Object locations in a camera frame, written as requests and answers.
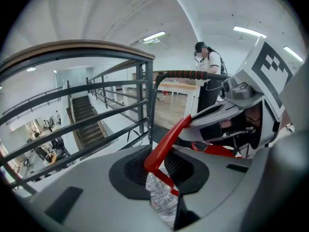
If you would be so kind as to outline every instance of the red handle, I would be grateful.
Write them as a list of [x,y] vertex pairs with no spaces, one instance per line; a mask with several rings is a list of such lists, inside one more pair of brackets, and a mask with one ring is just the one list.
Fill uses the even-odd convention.
[[200,71],[169,71],[167,72],[168,77],[174,78],[187,78],[187,79],[196,79],[196,80],[207,80],[208,72]]
[[173,189],[175,185],[172,179],[161,172],[159,167],[169,153],[182,129],[187,127],[191,120],[191,115],[188,115],[186,118],[181,119],[176,125],[174,125],[174,127],[162,138],[156,148],[144,161],[145,170],[153,173],[157,178],[169,185],[172,188],[171,193],[177,196],[179,195],[179,192]]

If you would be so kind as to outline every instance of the ceiling light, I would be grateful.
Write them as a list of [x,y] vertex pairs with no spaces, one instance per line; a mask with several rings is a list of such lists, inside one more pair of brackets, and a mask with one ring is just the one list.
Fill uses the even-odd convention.
[[150,35],[150,36],[146,37],[146,38],[143,39],[143,40],[144,40],[144,41],[152,40],[152,39],[157,38],[157,37],[160,37],[160,36],[162,36],[162,35],[164,35],[164,34],[165,34],[165,32],[164,32],[164,31],[161,31],[161,32],[155,33],[155,34],[153,34],[153,35]]
[[28,72],[32,72],[32,71],[35,71],[35,70],[36,70],[35,67],[31,67],[31,68],[27,69]]
[[283,49],[286,50],[288,53],[291,53],[295,58],[297,58],[298,61],[300,62],[304,61],[295,51],[291,50],[287,46],[284,47]]
[[155,44],[155,43],[159,43],[160,40],[158,39],[152,39],[152,40],[148,40],[148,41],[145,41],[144,44]]
[[250,30],[250,29],[240,28],[240,27],[237,27],[237,26],[234,26],[234,31],[239,31],[239,32],[243,32],[243,33],[249,33],[249,34],[255,35],[257,37],[262,36],[263,38],[266,38],[266,35],[264,35],[264,34],[261,34],[259,32],[255,32],[255,31]]

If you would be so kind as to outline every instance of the metal railing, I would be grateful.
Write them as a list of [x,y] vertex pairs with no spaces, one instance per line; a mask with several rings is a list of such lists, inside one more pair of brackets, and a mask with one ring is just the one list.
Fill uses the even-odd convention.
[[[10,109],[4,111],[4,112],[2,113],[2,115],[5,115],[5,114],[9,113],[11,110],[16,109],[17,107],[21,106],[21,105],[24,104],[24,103],[30,102],[30,100],[33,100],[33,99],[36,98],[36,97],[39,97],[39,96],[42,96],[42,95],[47,95],[47,93],[50,93],[50,92],[55,91],[55,90],[60,90],[60,89],[62,89],[62,87],[57,87],[57,88],[48,90],[48,91],[46,91],[46,92],[43,92],[43,93],[41,93],[41,94],[32,96],[32,97],[30,97],[30,98],[28,98],[28,99],[26,99],[26,100],[24,100],[24,101],[22,101],[22,102],[16,104],[15,106],[11,107]],[[53,103],[53,102],[60,101],[60,100],[61,100],[61,97],[60,97],[60,98],[57,98],[57,99],[54,100],[54,101],[47,101],[45,104],[41,104],[41,106],[39,106],[39,107],[31,107],[30,109],[25,110],[23,113],[17,114],[16,117],[13,117],[13,118],[11,118],[10,120],[6,121],[6,124],[8,124],[8,123],[10,123],[10,122],[13,122],[13,121],[16,120],[16,119],[19,119],[21,116],[23,116],[23,115],[25,115],[25,114],[27,114],[27,113],[33,112],[35,109],[38,109],[38,108],[40,108],[40,107],[42,107],[42,106],[49,105],[49,104],[51,104],[51,103]]]
[[[27,182],[35,180],[42,175],[50,173],[54,170],[59,170],[65,167],[68,163],[71,163],[87,154],[90,154],[96,151],[98,148],[103,148],[106,144],[114,141],[118,137],[130,132],[136,127],[140,127],[141,135],[134,139],[132,142],[128,142],[127,145],[122,147],[119,150],[123,150],[125,148],[133,146],[139,140],[141,140],[146,135],[149,135],[148,131],[150,129],[150,104],[149,99],[152,94],[152,72],[153,72],[153,59],[155,58],[153,55],[147,54],[140,50],[109,43],[109,42],[100,42],[100,41],[85,41],[85,40],[78,40],[78,41],[60,41],[56,43],[47,43],[38,45],[29,49],[26,49],[20,53],[13,55],[12,57],[6,59],[3,64],[0,66],[0,82],[9,78],[10,76],[14,75],[15,73],[22,71],[29,66],[37,66],[41,63],[50,62],[53,60],[58,59],[66,59],[66,58],[79,58],[79,57],[112,57],[112,58],[126,58],[129,59],[125,61],[125,64],[120,64],[115,67],[110,68],[106,72],[101,73],[100,75],[92,78],[90,81],[93,80],[93,83],[89,83],[88,78],[85,85],[77,86],[77,87],[68,87],[67,89],[58,90],[52,93],[46,93],[44,96],[36,97],[33,100],[29,100],[27,103],[20,103],[6,111],[3,116],[0,118],[0,126],[6,123],[8,120],[12,119],[13,117],[25,112],[28,109],[32,109],[35,106],[40,104],[44,104],[45,102],[49,102],[50,100],[61,98],[63,96],[68,96],[68,99],[71,94],[94,90],[96,98],[98,98],[98,93],[96,90],[104,89],[106,87],[113,87],[113,86],[124,86],[124,85],[137,85],[137,89],[142,90],[142,85],[146,85],[146,99],[142,98],[142,93],[139,91],[138,95],[134,98],[137,99],[137,102],[130,105],[123,105],[120,108],[113,108],[112,110],[106,111],[104,113],[100,113],[97,115],[93,115],[81,121],[72,123],[68,126],[64,126],[56,131],[51,132],[45,136],[39,137],[18,149],[10,152],[9,154],[2,156],[0,153],[0,166],[3,166],[5,170],[11,175],[11,177],[15,180],[15,182],[10,184],[11,188],[15,188],[18,186],[22,186],[26,191],[31,194],[36,193],[36,190],[32,188]],[[146,78],[142,79],[141,74],[138,74],[137,80],[134,81],[115,81],[115,82],[104,82],[103,76],[108,73],[112,73],[118,70],[123,70],[125,68],[129,68],[132,66],[136,66],[137,71],[141,73],[142,71],[142,63],[146,65]],[[101,82],[95,83],[95,79],[101,77]],[[106,102],[106,93],[101,95],[103,97],[103,101]],[[147,117],[143,116],[143,106],[146,105]],[[127,126],[120,131],[102,138],[98,141],[95,141],[86,147],[78,151],[70,156],[62,158],[51,164],[47,167],[44,167],[26,177],[19,178],[19,176],[14,172],[14,170],[9,166],[8,162],[21,154],[24,154],[40,145],[60,137],[66,133],[78,130],[82,127],[85,127],[89,124],[98,122],[102,119],[107,117],[123,113],[128,110],[133,110],[138,113],[138,121],[135,121],[132,125]],[[147,123],[148,130],[144,131],[144,124]]]
[[[143,79],[143,69],[142,69],[143,64],[145,65],[145,76],[144,76],[144,78],[148,81],[148,83],[146,84],[146,99],[149,101],[150,98],[152,97],[152,92],[153,92],[153,63],[152,63],[152,61],[128,60],[128,61],[122,62],[122,63],[120,63],[120,64],[118,64],[118,65],[116,65],[112,68],[109,68],[106,71],[103,71],[102,73],[96,75],[95,77],[93,77],[91,79],[87,78],[86,81],[87,81],[88,84],[90,84],[91,81],[93,81],[95,83],[95,80],[97,78],[100,78],[101,83],[104,83],[104,76],[105,75],[111,74],[111,73],[116,72],[116,71],[124,70],[124,69],[127,69],[127,68],[131,68],[131,67],[134,67],[134,66],[136,67],[136,79],[141,80],[141,79]],[[104,87],[102,88],[103,95],[99,94],[95,89],[94,89],[94,94],[96,96],[96,99],[98,99],[98,95],[100,95],[101,97],[104,98],[103,102],[105,103],[106,108],[109,106],[108,103],[107,103],[107,100],[111,100],[112,102],[114,102],[114,103],[116,103],[120,106],[125,106],[124,104],[107,97],[106,92],[118,94],[118,95],[121,95],[121,96],[127,96],[127,97],[130,97],[130,98],[136,99],[137,102],[141,102],[143,100],[143,87],[142,87],[142,85],[143,85],[143,83],[137,84],[137,87],[136,87],[137,95],[136,96],[120,93],[120,92],[117,92],[117,91],[107,90]],[[151,108],[150,108],[150,105],[148,103],[148,104],[146,104],[146,113],[147,113],[146,116],[148,118],[150,118],[150,110],[151,110]],[[136,112],[138,114],[138,120],[141,120],[144,117],[143,107],[138,107],[137,110],[133,109],[132,111]],[[151,123],[149,121],[148,122],[148,130],[150,130],[150,129],[151,129]],[[140,132],[144,133],[143,125],[140,126]],[[151,135],[148,135],[148,138],[149,138],[150,144],[152,145]]]

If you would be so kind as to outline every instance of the white shirt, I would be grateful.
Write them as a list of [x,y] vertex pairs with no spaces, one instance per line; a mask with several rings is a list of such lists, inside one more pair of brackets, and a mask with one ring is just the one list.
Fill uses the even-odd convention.
[[208,57],[205,58],[202,62],[200,62],[198,66],[199,71],[208,72],[212,65],[217,65],[217,72],[215,74],[221,73],[221,58],[220,55],[216,52],[209,53],[209,60]]

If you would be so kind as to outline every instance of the fluorescent light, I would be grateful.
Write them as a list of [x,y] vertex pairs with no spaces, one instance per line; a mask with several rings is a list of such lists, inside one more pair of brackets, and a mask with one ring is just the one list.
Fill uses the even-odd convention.
[[288,53],[291,53],[295,58],[297,58],[298,61],[300,62],[304,61],[295,51],[291,50],[287,46],[284,47],[283,49],[286,50]]
[[150,35],[150,36],[146,37],[146,38],[143,39],[143,40],[144,40],[144,41],[152,40],[152,39],[157,38],[157,37],[160,37],[160,36],[162,36],[162,35],[164,35],[164,34],[165,34],[165,32],[164,32],[164,31],[161,31],[161,32],[155,33],[155,34],[153,34],[153,35]]
[[237,26],[234,26],[234,31],[239,31],[239,32],[243,32],[243,33],[249,33],[249,34],[255,35],[257,37],[262,36],[263,38],[266,38],[266,35],[264,35],[264,34],[261,34],[259,32],[255,32],[255,31],[250,30],[250,29],[240,28],[240,27],[237,27]]
[[28,72],[32,72],[32,71],[35,71],[35,70],[36,70],[35,67],[31,67],[31,68],[27,69]]

